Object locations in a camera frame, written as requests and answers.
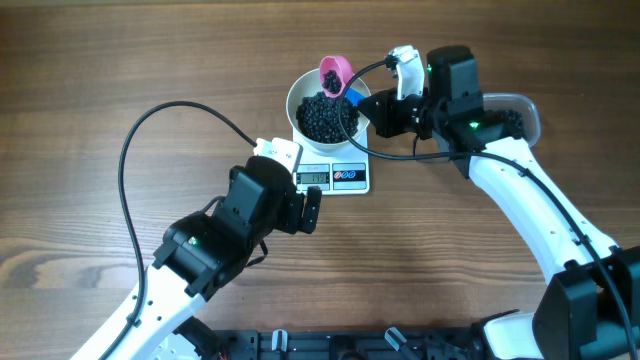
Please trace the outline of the pink scoop blue handle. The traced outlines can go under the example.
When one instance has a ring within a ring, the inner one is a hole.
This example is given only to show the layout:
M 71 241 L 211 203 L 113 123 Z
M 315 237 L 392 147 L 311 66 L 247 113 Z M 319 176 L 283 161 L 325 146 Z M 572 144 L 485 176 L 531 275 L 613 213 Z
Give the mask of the pink scoop blue handle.
M 322 78 L 323 75 L 329 70 L 335 70 L 342 80 L 342 90 L 338 95 L 329 94 L 322 86 Z M 348 60 L 339 55 L 329 55 L 325 56 L 319 66 L 319 74 L 320 74 L 320 83 L 325 95 L 329 98 L 337 98 L 340 95 L 343 95 L 347 100 L 349 100 L 354 106 L 357 106 L 358 103 L 364 99 L 364 96 L 358 93 L 355 90 L 348 89 L 346 90 L 346 84 L 353 77 L 354 72 L 352 70 L 351 64 Z

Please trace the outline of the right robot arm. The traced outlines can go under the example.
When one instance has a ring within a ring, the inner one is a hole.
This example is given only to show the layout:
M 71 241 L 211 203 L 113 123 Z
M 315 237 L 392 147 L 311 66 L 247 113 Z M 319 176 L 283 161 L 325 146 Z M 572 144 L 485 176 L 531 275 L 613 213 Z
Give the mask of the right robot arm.
M 532 313 L 492 316 L 471 328 L 476 359 L 612 359 L 639 355 L 639 251 L 596 228 L 536 161 L 533 101 L 480 89 L 477 62 L 463 45 L 421 56 L 400 46 L 384 66 L 396 87 L 358 104 L 383 138 L 412 133 L 438 145 L 503 211 L 546 282 Z

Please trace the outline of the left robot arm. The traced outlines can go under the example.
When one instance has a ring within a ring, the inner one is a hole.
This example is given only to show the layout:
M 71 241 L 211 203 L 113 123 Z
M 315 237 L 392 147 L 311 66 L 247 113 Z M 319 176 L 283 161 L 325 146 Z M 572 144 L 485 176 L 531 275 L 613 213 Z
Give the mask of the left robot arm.
M 226 195 L 172 224 L 134 289 L 75 353 L 77 359 L 147 359 L 245 268 L 262 262 L 272 231 L 310 234 L 322 192 L 298 192 L 281 163 L 252 156 L 229 174 Z

